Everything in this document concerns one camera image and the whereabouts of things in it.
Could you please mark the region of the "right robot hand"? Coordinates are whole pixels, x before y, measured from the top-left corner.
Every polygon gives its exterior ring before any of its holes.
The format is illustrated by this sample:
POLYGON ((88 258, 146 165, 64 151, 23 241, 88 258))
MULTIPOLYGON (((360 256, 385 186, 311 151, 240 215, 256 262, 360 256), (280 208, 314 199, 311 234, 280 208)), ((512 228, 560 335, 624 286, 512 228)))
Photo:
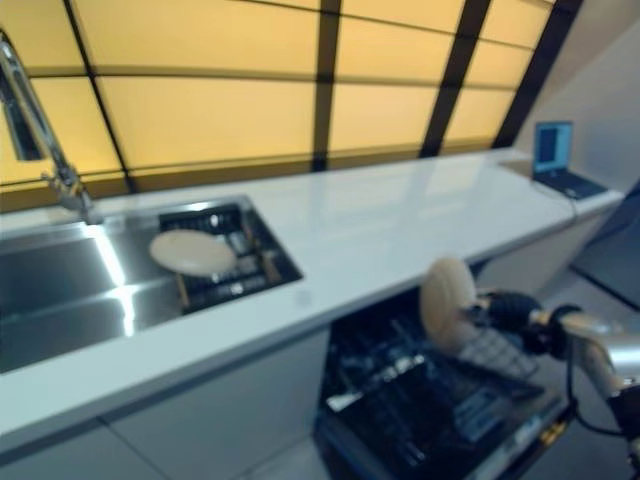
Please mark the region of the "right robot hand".
POLYGON ((529 295, 487 290, 464 310, 464 318, 477 327, 519 333, 531 323, 532 315, 541 310, 541 304, 529 295))

